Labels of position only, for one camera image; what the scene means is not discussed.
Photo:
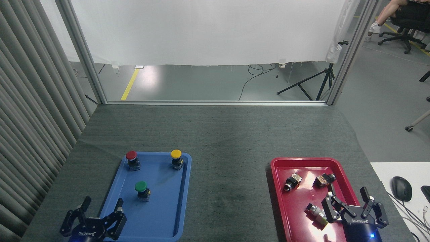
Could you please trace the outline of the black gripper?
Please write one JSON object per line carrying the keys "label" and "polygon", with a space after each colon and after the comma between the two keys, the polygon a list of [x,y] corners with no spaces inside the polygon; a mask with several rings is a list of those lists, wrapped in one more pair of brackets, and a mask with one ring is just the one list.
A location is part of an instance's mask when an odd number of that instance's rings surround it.
{"label": "black gripper", "polygon": [[342,221],[347,242],[381,242],[378,228],[382,229],[389,224],[384,205],[377,202],[366,187],[360,188],[360,194],[364,207],[361,218],[357,218],[353,207],[341,201],[335,193],[334,185],[329,184],[328,193],[321,202],[327,221],[329,223]]}
{"label": "black gripper", "polygon": [[[91,201],[92,199],[86,196],[81,205],[66,213],[60,234],[71,236],[69,242],[103,242],[106,237],[117,240],[127,222],[122,209],[123,199],[118,198],[114,211],[102,219],[85,217]],[[79,224],[72,230],[75,219],[79,220]]]}

